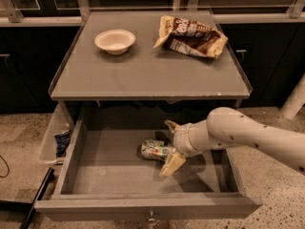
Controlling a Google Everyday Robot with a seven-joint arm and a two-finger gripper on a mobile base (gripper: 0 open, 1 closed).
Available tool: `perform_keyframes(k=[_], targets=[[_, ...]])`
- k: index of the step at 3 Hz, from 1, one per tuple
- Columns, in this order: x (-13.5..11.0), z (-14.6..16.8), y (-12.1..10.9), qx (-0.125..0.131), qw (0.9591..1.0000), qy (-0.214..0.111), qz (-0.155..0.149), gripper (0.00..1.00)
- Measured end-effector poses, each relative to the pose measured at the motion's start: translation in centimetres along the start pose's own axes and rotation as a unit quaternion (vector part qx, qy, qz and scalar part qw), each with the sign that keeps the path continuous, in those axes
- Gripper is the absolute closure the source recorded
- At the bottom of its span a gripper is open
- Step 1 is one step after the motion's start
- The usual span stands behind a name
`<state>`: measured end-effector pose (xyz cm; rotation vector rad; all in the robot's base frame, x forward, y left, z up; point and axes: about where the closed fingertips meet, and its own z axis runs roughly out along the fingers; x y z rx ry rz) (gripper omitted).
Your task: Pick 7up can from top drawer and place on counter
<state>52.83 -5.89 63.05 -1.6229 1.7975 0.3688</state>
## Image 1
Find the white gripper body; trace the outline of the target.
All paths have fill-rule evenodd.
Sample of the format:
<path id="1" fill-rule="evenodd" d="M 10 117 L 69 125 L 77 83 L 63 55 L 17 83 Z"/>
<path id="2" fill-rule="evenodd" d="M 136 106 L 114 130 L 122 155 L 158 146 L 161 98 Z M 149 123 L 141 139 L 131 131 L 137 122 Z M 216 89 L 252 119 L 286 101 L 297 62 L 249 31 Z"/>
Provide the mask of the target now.
<path id="1" fill-rule="evenodd" d="M 172 133 L 174 148 L 186 157 L 196 156 L 216 147 L 216 139 L 209 134 L 205 120 L 184 125 L 175 124 Z"/>

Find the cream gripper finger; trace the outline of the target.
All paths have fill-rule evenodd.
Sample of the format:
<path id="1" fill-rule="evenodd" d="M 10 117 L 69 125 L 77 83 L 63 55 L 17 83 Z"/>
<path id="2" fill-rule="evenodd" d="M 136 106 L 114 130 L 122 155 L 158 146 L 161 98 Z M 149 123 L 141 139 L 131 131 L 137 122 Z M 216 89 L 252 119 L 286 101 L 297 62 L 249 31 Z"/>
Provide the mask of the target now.
<path id="1" fill-rule="evenodd" d="M 169 153 L 166 157 L 165 164 L 161 168 L 160 175 L 169 177 L 173 175 L 186 162 L 186 157 L 179 153 Z"/>
<path id="2" fill-rule="evenodd" d="M 168 128 L 169 128 L 169 130 L 170 130 L 170 132 L 172 134 L 174 134 L 177 130 L 180 129 L 180 125 L 179 124 L 177 124 L 177 123 L 175 123 L 175 122 L 173 122 L 173 121 L 171 121 L 169 119 L 165 120 L 164 124 L 168 126 Z"/>

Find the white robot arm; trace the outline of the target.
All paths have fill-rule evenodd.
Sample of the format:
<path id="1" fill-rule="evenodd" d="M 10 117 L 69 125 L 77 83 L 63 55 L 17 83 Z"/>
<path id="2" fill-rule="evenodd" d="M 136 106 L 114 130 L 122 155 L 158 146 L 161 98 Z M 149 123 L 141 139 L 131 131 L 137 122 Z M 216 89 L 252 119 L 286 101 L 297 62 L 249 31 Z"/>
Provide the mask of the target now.
<path id="1" fill-rule="evenodd" d="M 223 150 L 232 144 L 256 148 L 258 151 L 305 173 L 305 135 L 268 126 L 228 107 L 212 110 L 206 120 L 178 125 L 166 120 L 173 134 L 173 150 L 167 155 L 161 175 L 171 176 L 186 161 L 210 150 Z"/>

